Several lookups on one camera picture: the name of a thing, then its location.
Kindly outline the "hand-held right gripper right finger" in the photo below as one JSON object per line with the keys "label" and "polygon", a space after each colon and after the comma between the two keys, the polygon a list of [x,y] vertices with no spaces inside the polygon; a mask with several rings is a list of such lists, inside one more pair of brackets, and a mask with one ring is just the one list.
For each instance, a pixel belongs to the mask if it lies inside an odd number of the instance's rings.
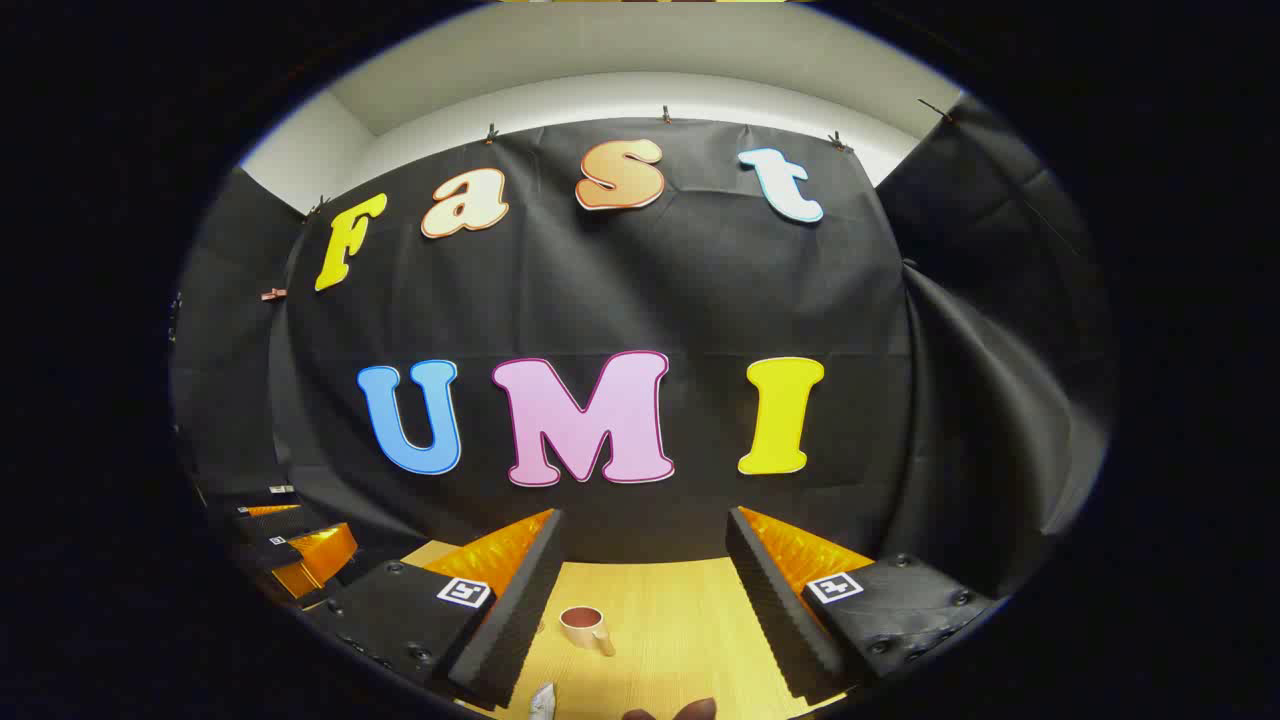
{"label": "hand-held right gripper right finger", "polygon": [[996,605],[910,553],[869,559],[744,506],[724,543],[788,691],[810,703],[897,680]]}

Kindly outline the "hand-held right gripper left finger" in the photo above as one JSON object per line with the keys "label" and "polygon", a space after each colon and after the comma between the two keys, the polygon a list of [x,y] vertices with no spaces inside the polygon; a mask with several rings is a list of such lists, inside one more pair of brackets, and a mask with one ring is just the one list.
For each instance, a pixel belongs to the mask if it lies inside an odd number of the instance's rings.
{"label": "hand-held right gripper left finger", "polygon": [[425,568],[388,560],[302,615],[417,696],[507,707],[564,561],[563,525],[548,509]]}

